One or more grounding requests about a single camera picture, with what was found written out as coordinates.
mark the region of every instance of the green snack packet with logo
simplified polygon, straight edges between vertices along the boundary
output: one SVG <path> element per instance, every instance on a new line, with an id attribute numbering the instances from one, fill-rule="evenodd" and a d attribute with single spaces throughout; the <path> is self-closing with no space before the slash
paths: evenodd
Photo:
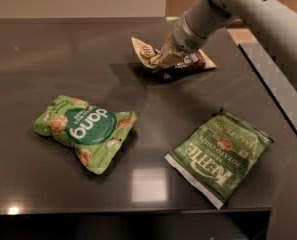
<path id="1" fill-rule="evenodd" d="M 136 119 L 134 112 L 113 113 L 86 101 L 61 95 L 36 120 L 34 131 L 73 147 L 88 170 L 101 174 Z"/>
<path id="2" fill-rule="evenodd" d="M 165 159 L 220 209 L 273 142 L 221 108 Z"/>

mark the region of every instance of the dark tabletop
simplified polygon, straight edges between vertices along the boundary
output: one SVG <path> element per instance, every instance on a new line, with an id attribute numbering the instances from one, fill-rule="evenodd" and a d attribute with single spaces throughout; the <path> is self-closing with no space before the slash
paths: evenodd
<path id="1" fill-rule="evenodd" d="M 269 209 L 297 137 L 226 30 L 203 48 L 217 69 L 167 84 L 139 64 L 131 37 L 161 48 L 161 18 L 0 21 L 0 214 L 216 211 L 164 159 L 221 106 L 275 139 L 222 211 Z M 100 176 L 73 149 L 33 132 L 59 95 L 135 111 Z"/>

